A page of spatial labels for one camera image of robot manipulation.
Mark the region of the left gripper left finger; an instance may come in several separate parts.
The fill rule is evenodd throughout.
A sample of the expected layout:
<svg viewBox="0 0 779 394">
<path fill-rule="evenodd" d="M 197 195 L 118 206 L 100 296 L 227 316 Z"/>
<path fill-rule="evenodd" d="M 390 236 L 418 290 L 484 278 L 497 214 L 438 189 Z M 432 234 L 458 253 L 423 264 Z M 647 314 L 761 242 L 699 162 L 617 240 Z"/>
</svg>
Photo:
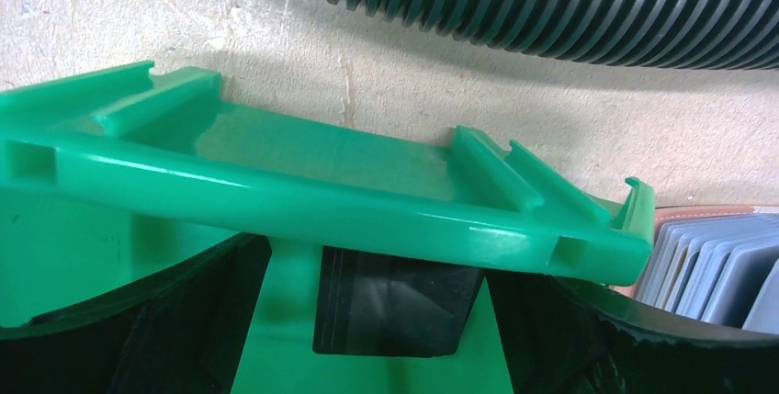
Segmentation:
<svg viewBox="0 0 779 394">
<path fill-rule="evenodd" d="M 4 393 L 227 393 L 271 258 L 240 233 L 1 331 Z"/>
</svg>

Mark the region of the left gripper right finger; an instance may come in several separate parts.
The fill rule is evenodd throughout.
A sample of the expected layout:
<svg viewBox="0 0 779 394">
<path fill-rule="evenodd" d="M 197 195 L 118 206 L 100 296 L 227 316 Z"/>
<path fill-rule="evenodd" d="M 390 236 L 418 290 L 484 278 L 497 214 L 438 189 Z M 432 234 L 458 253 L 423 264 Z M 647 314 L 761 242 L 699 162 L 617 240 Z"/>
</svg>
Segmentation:
<svg viewBox="0 0 779 394">
<path fill-rule="evenodd" d="M 775 393 L 775 335 L 694 321 L 587 281 L 486 273 L 516 393 Z"/>
</svg>

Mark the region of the green plastic bin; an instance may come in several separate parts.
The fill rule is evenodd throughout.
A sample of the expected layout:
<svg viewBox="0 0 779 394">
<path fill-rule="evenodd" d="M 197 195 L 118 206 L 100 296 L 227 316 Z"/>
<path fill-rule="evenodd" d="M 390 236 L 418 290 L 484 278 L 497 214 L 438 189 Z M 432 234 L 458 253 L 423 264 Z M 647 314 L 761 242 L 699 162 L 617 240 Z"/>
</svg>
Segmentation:
<svg viewBox="0 0 779 394">
<path fill-rule="evenodd" d="M 404 141 L 225 102 L 142 61 L 1 94 L 1 331 L 240 233 L 271 258 L 227 393 L 509 393 L 486 273 L 637 281 L 655 195 L 516 142 Z"/>
</svg>

